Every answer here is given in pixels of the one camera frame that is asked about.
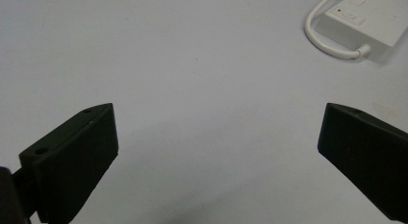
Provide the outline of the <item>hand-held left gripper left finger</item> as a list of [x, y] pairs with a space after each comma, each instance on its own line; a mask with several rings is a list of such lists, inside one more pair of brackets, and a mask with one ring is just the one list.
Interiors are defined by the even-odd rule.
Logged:
[[13, 179], [23, 213], [69, 224], [117, 155], [114, 106], [78, 112], [19, 154]]

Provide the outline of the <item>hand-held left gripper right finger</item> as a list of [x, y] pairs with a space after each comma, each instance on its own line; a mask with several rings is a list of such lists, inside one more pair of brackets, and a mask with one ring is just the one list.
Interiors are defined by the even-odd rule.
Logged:
[[408, 134], [360, 110], [329, 103], [318, 151], [389, 219], [408, 223]]

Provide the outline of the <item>white power strip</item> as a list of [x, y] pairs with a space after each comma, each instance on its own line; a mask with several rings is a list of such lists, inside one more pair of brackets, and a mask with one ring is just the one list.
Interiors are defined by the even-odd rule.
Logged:
[[368, 59], [382, 62], [408, 30], [408, 0], [343, 0], [315, 30], [350, 50], [369, 45]]

